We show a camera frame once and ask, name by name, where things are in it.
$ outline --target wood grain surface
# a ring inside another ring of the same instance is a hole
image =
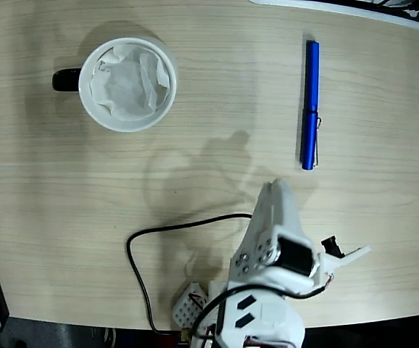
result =
[[[152,35],[180,80],[156,126],[97,125],[51,76],[111,38]],[[321,43],[320,166],[297,161],[304,43]],[[125,240],[251,212],[292,187],[305,233],[373,252],[295,302],[307,326],[419,314],[419,31],[245,0],[0,0],[0,279],[15,317],[147,328]],[[189,281],[227,277],[246,221],[133,247],[159,328]]]

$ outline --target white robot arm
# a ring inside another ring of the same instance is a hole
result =
[[[247,284],[270,286],[299,297],[324,289],[338,267],[370,251],[365,246],[344,255],[335,237],[316,253],[303,234],[294,197],[282,180],[266,183],[240,247],[231,259],[226,290]],[[237,292],[221,302],[213,347],[300,348],[304,324],[293,307],[272,291]]]

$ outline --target blue pen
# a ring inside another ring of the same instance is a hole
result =
[[[312,170],[318,164],[319,43],[306,46],[306,86],[304,89],[302,168]]]

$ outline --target mug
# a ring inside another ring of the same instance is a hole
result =
[[[94,101],[90,88],[94,68],[101,56],[114,46],[126,43],[139,44],[156,53],[162,59],[170,78],[169,94],[164,103],[153,114],[140,120],[120,120],[113,117],[106,107]],[[169,112],[177,91],[178,70],[173,54],[160,40],[152,37],[116,38],[95,49],[81,68],[63,69],[54,73],[51,85],[55,91],[77,91],[84,109],[98,124],[112,131],[132,133],[152,127]]]

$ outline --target black cable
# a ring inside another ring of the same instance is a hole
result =
[[[202,221],[196,221],[194,223],[183,223],[183,224],[180,224],[180,225],[173,225],[173,226],[147,228],[146,230],[139,231],[139,232],[133,234],[132,236],[130,236],[128,238],[128,240],[125,243],[125,248],[126,248],[126,252],[128,254],[129,263],[130,263],[130,266],[132,267],[132,269],[133,269],[133,271],[134,271],[134,273],[137,277],[137,281],[138,281],[138,284],[139,284],[139,286],[142,290],[142,294],[144,295],[144,301],[145,301],[145,307],[146,307],[146,316],[148,318],[150,327],[152,328],[153,332],[155,332],[155,334],[168,336],[171,333],[168,333],[166,331],[157,330],[156,326],[154,325],[153,315],[152,315],[152,306],[150,305],[150,298],[149,298],[149,295],[146,291],[144,280],[142,279],[142,277],[140,275],[140,272],[138,271],[137,265],[134,262],[134,258],[132,256],[132,245],[131,245],[132,241],[134,239],[136,239],[140,236],[143,236],[144,234],[148,234],[148,233],[181,230],[183,228],[197,227],[197,226],[201,226],[201,225],[206,225],[208,223],[216,223],[217,221],[234,219],[234,218],[248,218],[248,219],[251,219],[252,215],[251,214],[244,214],[244,213],[236,213],[236,214],[221,215],[221,216],[217,216],[217,217],[214,217],[214,218],[212,217],[210,219],[206,219],[206,220],[202,220]]]
[[[198,332],[200,324],[203,320],[211,313],[213,309],[215,309],[218,305],[223,303],[229,297],[237,295],[243,291],[248,290],[267,290],[283,297],[290,297],[292,299],[309,299],[310,297],[316,296],[325,290],[325,286],[321,286],[320,288],[311,291],[308,294],[295,294],[294,292],[274,288],[272,286],[262,285],[262,284],[247,284],[242,286],[237,286],[235,288],[229,289],[221,293],[218,297],[213,299],[210,303],[204,306],[203,310],[200,312],[198,317],[196,317],[194,324],[192,325],[192,329],[190,330],[190,335],[195,336],[199,339],[214,339],[214,336],[204,336]]]

